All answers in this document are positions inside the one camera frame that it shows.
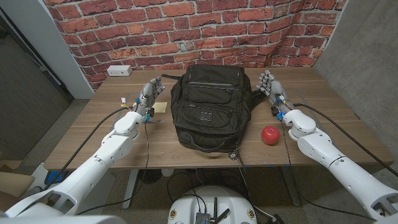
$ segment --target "table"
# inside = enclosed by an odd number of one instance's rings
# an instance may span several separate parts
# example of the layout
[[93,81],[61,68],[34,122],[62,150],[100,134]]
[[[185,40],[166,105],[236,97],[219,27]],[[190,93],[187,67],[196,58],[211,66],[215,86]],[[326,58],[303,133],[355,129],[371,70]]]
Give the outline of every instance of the table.
[[[305,103],[325,113],[383,162],[390,164],[394,160],[386,147],[354,114],[338,94],[329,87],[327,82],[315,69],[310,67],[268,69],[281,82],[292,103]],[[257,85],[260,73],[264,72],[264,70],[265,68],[245,69],[246,74],[251,79],[253,89]],[[143,84],[163,73],[180,76],[185,71],[133,71],[129,77],[108,77],[47,158],[44,167],[48,170],[60,169],[92,129],[105,116],[120,108],[121,97],[127,98],[127,104],[132,105],[142,90]],[[183,147],[178,142],[170,112],[170,90],[176,82],[176,80],[162,78],[162,83],[166,86],[166,89],[158,97],[156,102],[167,102],[167,109],[165,113],[155,114],[153,118],[156,120],[155,123],[147,124],[149,136],[148,169],[241,166],[239,160],[232,161],[225,153],[207,154]],[[252,111],[252,119],[249,122],[245,137],[241,143],[241,155],[245,166],[283,167],[289,164],[283,139],[280,139],[275,146],[268,146],[261,140],[261,131],[265,126],[275,126],[282,133],[282,126],[276,118],[272,117],[270,107],[271,104],[268,101],[264,101]],[[334,145],[353,161],[359,164],[376,163],[372,157],[367,155],[325,118],[306,108],[300,107],[299,109],[312,117],[317,122],[317,126],[330,135]],[[118,118],[122,117],[125,113],[126,111],[121,112]],[[115,122],[115,117],[116,115],[103,123],[68,166],[68,169],[76,169],[100,147],[100,142],[109,133]],[[287,129],[285,130],[292,165],[317,165],[315,161],[300,152],[297,143],[289,138]],[[145,168],[147,147],[143,126],[140,131],[143,135],[137,140],[132,152],[115,163],[112,169],[137,170]]]

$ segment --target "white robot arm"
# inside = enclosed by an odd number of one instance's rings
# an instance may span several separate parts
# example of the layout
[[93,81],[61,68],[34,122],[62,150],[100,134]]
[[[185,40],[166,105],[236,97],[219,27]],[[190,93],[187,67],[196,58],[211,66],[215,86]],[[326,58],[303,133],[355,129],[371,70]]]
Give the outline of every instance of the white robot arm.
[[59,217],[75,215],[80,203],[91,192],[106,171],[129,154],[138,138],[139,128],[148,110],[165,87],[160,77],[145,84],[137,105],[114,125],[102,140],[101,147],[61,184],[21,200],[8,211],[14,217]]
[[301,152],[326,167],[372,218],[389,217],[397,223],[398,191],[378,181],[332,145],[330,137],[316,127],[312,118],[295,109],[268,70],[259,79],[261,85],[257,87],[269,97],[278,119],[292,127],[289,136],[297,141]]

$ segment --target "black cable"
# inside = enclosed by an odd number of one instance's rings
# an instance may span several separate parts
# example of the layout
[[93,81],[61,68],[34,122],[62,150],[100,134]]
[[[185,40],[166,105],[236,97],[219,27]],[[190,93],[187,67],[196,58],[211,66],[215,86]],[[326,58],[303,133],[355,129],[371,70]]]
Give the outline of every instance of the black cable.
[[82,147],[86,144],[86,142],[90,139],[90,137],[94,134],[94,132],[101,126],[101,124],[106,121],[108,118],[110,118],[112,115],[116,114],[119,111],[122,110],[126,110],[128,109],[127,107],[123,107],[120,108],[116,111],[113,111],[112,113],[110,113],[109,115],[107,115],[107,117],[105,117],[104,119],[102,119],[102,121],[100,121],[97,126],[94,128],[94,130],[92,130],[92,132],[87,136],[87,138],[83,141],[83,143],[79,146],[79,148],[75,151],[75,153],[73,153],[73,155],[69,158],[68,162],[62,167],[62,169],[58,172],[58,174],[51,180],[51,182],[49,182],[43,190],[47,190],[52,184],[54,184],[55,180],[59,177],[59,175],[61,175],[63,173],[63,171],[65,171],[65,169],[69,166],[69,164],[72,162],[72,160],[76,157],[76,155],[80,152],[80,150],[82,149]]
[[282,121],[280,121],[280,124],[282,125],[282,131],[283,131],[283,133],[284,133],[284,141],[285,141],[285,146],[286,146],[286,151],[287,151],[287,157],[289,158],[289,169],[290,169],[290,173],[292,174],[293,185],[294,185],[294,188],[296,189],[298,195],[299,195],[300,197],[302,197],[306,202],[308,202],[308,203],[310,203],[311,205],[314,205],[314,206],[316,206],[316,207],[323,208],[323,209],[326,209],[326,210],[330,210],[330,211],[333,211],[333,212],[340,212],[340,213],[345,213],[345,214],[348,214],[348,215],[356,215],[356,216],[358,216],[358,217],[367,218],[368,220],[372,220],[372,221],[376,222],[377,220],[375,220],[374,218],[371,218],[371,217],[367,217],[366,215],[361,215],[361,214],[357,214],[357,213],[353,213],[353,212],[347,212],[347,211],[343,211],[343,210],[338,210],[338,209],[334,209],[334,208],[328,208],[328,207],[324,207],[324,206],[321,206],[321,205],[317,205],[317,204],[315,204],[315,203],[310,202],[309,200],[307,200],[307,199],[300,193],[300,191],[298,190],[298,188],[297,188],[297,186],[296,186],[296,182],[295,182],[295,180],[294,180],[293,172],[292,172],[292,169],[291,169],[292,163],[290,162],[289,149],[288,149],[287,143],[286,143],[285,127],[284,127]]
[[361,143],[359,143],[357,140],[355,140],[355,138],[353,138],[351,135],[349,135],[342,127],[340,127],[336,122],[334,122],[331,118],[329,118],[328,116],[326,116],[325,114],[323,114],[322,112],[316,110],[315,108],[312,108],[309,105],[305,105],[302,103],[295,103],[293,104],[294,106],[304,106],[312,111],[315,111],[316,113],[320,114],[321,116],[323,116],[324,118],[326,118],[328,121],[330,121],[332,124],[334,124],[336,126],[336,128],[338,128],[343,134],[345,134],[347,137],[349,137],[353,142],[355,142],[355,144],[357,144],[362,150],[364,150],[367,154],[369,154],[373,159],[375,159],[376,161],[378,161],[384,168],[386,168],[387,170],[389,170],[390,172],[392,172],[395,176],[398,177],[398,172],[396,172],[395,170],[393,170],[392,168],[390,168],[387,164],[385,164],[383,161],[381,161],[379,158],[377,158],[377,156],[375,156],[373,153],[371,153],[368,149],[366,149]]
[[136,195],[138,194],[138,191],[141,189],[142,182],[143,182],[144,179],[145,179],[145,173],[146,173],[146,171],[147,171],[148,161],[149,161],[149,138],[148,138],[147,123],[146,123],[146,122],[145,122],[145,125],[144,125],[144,126],[145,126],[145,135],[147,136],[147,163],[146,163],[146,165],[145,165],[144,174],[142,175],[142,180],[141,180],[141,182],[139,183],[139,186],[138,186],[138,188],[137,188],[136,193],[134,193],[134,195],[132,195],[131,197],[129,197],[129,198],[123,200],[123,201],[120,201],[120,202],[113,202],[113,203],[107,203],[107,204],[104,204],[104,205],[100,205],[100,206],[97,206],[97,207],[93,207],[93,208],[84,210],[84,211],[82,211],[82,212],[79,212],[79,213],[77,213],[76,215],[81,215],[81,214],[83,214],[83,213],[89,212],[89,211],[94,210],[94,209],[97,209],[97,208],[102,208],[102,207],[106,207],[106,206],[117,205],[117,204],[119,204],[119,203],[127,202],[128,200],[133,199],[134,196],[136,196]]

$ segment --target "black backpack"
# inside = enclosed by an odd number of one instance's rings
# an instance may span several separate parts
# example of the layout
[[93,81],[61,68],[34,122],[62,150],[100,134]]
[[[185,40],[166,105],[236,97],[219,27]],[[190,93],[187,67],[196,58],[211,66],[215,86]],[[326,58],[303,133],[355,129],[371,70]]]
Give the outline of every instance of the black backpack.
[[191,65],[171,90],[171,112],[178,140],[202,152],[238,148],[251,110],[265,94],[252,92],[244,69],[227,65]]

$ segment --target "wall outlet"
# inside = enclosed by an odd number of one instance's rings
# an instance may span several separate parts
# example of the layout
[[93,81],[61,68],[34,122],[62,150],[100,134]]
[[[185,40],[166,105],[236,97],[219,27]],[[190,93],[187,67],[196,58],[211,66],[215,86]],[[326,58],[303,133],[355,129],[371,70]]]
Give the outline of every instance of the wall outlet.
[[130,65],[111,65],[107,71],[109,76],[129,76],[132,68]]

